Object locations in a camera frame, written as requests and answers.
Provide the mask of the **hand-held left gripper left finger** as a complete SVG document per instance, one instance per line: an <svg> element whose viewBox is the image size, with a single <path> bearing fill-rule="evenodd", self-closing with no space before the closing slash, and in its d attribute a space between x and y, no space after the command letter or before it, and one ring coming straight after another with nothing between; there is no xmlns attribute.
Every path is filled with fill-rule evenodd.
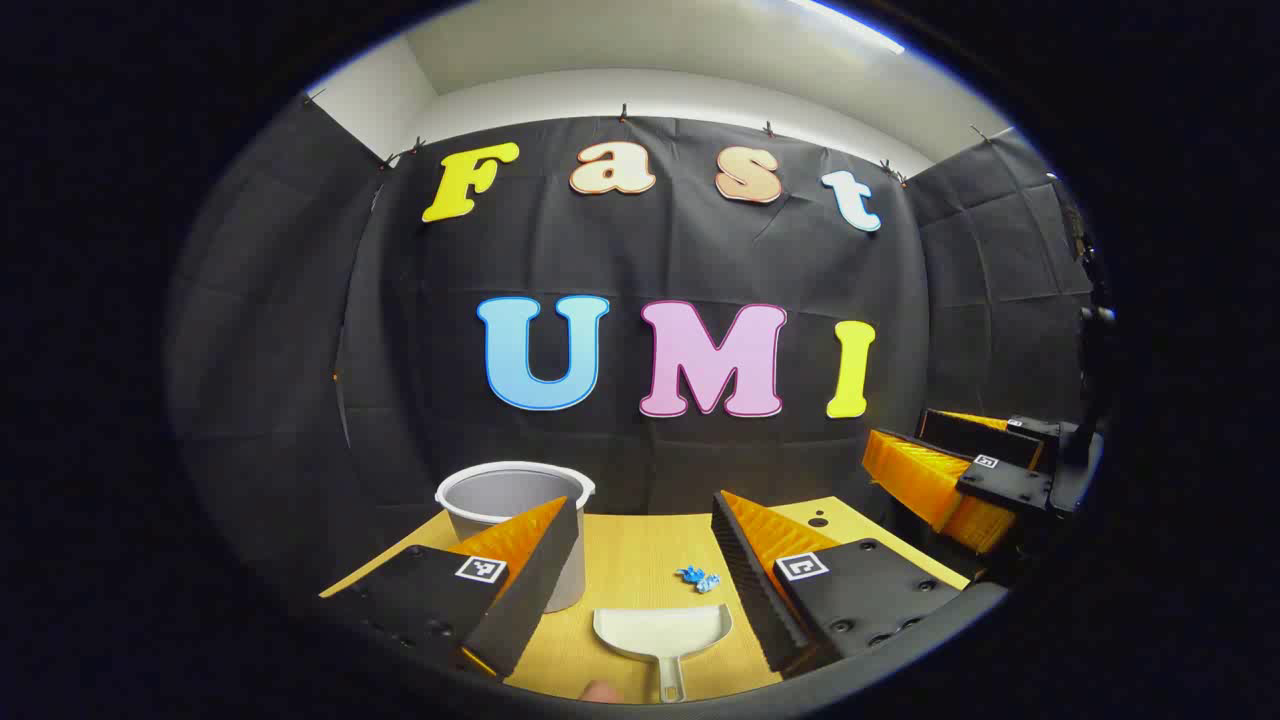
<svg viewBox="0 0 1280 720"><path fill-rule="evenodd" d="M404 541L321 592L326 614L407 664L503 682L579 539L566 497L447 550Z"/></svg>

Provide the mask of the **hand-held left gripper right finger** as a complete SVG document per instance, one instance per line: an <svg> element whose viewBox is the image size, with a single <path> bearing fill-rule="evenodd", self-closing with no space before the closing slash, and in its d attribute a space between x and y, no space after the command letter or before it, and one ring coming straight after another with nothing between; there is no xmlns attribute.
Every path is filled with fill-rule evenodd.
<svg viewBox="0 0 1280 720"><path fill-rule="evenodd" d="M785 679L869 653L963 592L882 539L831 539L728 491L713 497L712 532L765 662Z"/></svg>

